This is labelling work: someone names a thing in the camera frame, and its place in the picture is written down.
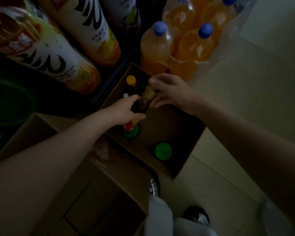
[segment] black shoe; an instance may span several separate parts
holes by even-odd
[[[150,186],[150,194],[156,195],[159,197],[160,195],[160,185],[158,176],[154,171],[150,171],[151,174],[151,186]]]
[[[195,223],[211,227],[207,212],[199,206],[189,206],[182,217]]]

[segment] white pants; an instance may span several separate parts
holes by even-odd
[[[209,227],[193,221],[176,218],[161,198],[150,195],[148,217],[143,236],[217,236]]]

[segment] open cardboard box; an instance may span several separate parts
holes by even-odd
[[[138,82],[151,77],[137,65],[130,66],[116,87],[112,90],[101,109],[106,108],[123,97],[126,92],[126,78],[134,75]],[[181,171],[194,146],[205,129],[204,123],[173,105],[164,105],[158,109],[149,108],[146,119],[139,122],[141,133],[134,138],[123,136],[120,126],[106,131],[106,134],[130,153],[144,161],[157,172],[174,179]],[[157,144],[168,143],[173,150],[172,157],[161,162],[155,157]]]
[[[0,161],[77,122],[34,113],[0,151]],[[55,197],[31,235],[134,235],[148,212],[150,174],[110,140],[113,161],[87,156]]]

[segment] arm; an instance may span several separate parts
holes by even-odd
[[[0,235],[28,235],[94,142],[114,125],[144,119],[123,98],[65,131],[0,162]]]
[[[197,96],[178,76],[160,74],[151,107],[172,103],[200,118],[263,192],[295,225],[295,144]]]

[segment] yellow bottle cap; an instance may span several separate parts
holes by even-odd
[[[135,87],[137,85],[137,80],[133,75],[129,75],[126,79],[127,85]]]

